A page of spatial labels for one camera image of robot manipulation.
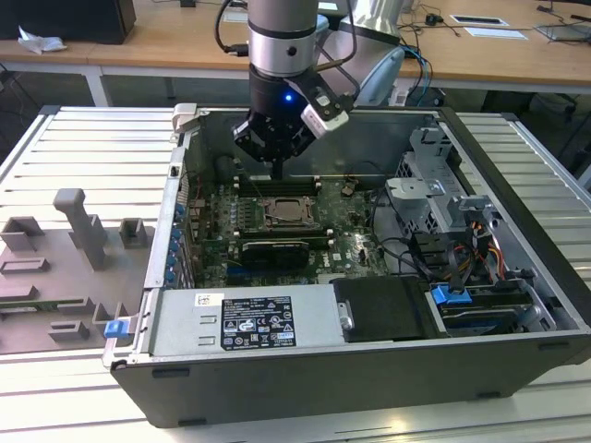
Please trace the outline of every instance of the black plastic cover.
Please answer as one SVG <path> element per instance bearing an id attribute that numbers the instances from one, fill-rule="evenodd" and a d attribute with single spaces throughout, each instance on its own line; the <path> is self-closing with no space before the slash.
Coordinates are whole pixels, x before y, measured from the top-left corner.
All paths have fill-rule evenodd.
<path id="1" fill-rule="evenodd" d="M 353 328 L 347 342 L 435 339 L 438 334 L 418 277 L 364 277 L 334 282 L 337 303 L 346 303 Z"/>

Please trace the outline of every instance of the blue tab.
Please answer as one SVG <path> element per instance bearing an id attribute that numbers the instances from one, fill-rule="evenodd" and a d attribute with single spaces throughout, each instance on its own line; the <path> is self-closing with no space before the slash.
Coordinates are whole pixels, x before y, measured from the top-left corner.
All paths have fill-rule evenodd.
<path id="1" fill-rule="evenodd" d="M 472 303 L 472 297 L 466 289 L 462 293 L 451 293 L 449 284 L 440 284 L 431 290 L 433 300 L 437 305 L 452 305 L 456 303 Z"/>
<path id="2" fill-rule="evenodd" d="M 111 320 L 104 327 L 105 339 L 126 339 L 129 337 L 129 320 Z"/>

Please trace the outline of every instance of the motherboard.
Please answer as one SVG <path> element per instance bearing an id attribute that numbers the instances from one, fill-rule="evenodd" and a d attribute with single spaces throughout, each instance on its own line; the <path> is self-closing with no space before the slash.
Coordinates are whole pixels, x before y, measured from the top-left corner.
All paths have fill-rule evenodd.
<path id="1" fill-rule="evenodd" d="M 200 288 L 387 275 L 372 193 L 353 178 L 199 184 L 189 203 Z"/>

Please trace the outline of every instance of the table leg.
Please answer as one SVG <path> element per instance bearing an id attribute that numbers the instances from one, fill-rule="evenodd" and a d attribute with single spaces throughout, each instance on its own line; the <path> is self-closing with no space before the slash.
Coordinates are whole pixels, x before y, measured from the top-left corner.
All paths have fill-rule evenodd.
<path id="1" fill-rule="evenodd" d="M 84 73 L 84 77 L 86 77 L 86 81 L 89 84 L 90 94 L 92 94 L 94 105 L 113 106 L 101 69 L 97 67 L 96 69 L 89 70 Z"/>
<path id="2" fill-rule="evenodd" d="M 166 88 L 166 98 L 169 100 L 176 98 L 175 80 L 171 77 L 164 78 L 164 87 Z"/>
<path id="3" fill-rule="evenodd" d="M 585 169 L 585 171 L 581 174 L 578 181 L 579 185 L 585 189 L 591 189 L 591 164 L 587 166 L 587 169 Z"/>

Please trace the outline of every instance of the screw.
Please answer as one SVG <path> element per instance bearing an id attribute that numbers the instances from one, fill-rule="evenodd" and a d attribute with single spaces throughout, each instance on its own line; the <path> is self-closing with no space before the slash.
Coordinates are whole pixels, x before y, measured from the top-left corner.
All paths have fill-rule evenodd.
<path id="1" fill-rule="evenodd" d="M 341 328 L 350 330 L 353 328 L 353 320 L 350 317 L 341 317 Z"/>

